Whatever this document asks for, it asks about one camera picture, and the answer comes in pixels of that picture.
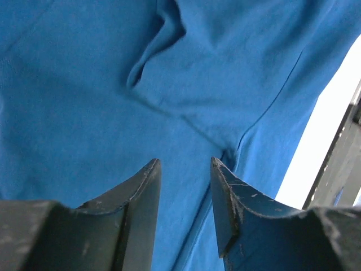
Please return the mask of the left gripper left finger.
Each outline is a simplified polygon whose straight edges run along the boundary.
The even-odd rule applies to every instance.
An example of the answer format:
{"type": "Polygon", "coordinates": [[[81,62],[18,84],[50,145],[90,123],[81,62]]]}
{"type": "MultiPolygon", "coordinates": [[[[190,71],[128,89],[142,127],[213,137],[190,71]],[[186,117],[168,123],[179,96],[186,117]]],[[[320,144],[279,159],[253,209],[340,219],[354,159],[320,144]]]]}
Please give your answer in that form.
{"type": "Polygon", "coordinates": [[[53,200],[1,201],[2,270],[150,270],[161,163],[78,208],[53,200]]]}

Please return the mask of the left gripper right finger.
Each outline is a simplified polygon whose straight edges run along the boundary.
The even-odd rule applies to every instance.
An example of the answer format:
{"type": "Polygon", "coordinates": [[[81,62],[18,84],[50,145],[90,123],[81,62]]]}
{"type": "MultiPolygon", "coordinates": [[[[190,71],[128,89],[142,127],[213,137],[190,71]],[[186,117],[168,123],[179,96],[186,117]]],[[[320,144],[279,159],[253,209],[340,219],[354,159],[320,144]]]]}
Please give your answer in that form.
{"type": "Polygon", "coordinates": [[[360,208],[282,204],[210,166],[219,257],[226,270],[359,270],[360,208]]]}

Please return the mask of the navy blue t shirt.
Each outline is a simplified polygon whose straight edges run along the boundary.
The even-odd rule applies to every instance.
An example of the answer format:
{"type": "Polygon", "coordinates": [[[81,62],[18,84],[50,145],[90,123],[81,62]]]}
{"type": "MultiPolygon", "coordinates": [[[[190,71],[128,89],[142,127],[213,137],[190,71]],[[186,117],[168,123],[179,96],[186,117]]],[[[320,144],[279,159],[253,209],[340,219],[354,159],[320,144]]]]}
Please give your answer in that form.
{"type": "Polygon", "coordinates": [[[153,270],[223,270],[210,159],[275,197],[359,1],[2,1],[1,198],[77,207],[162,163],[153,270]]]}

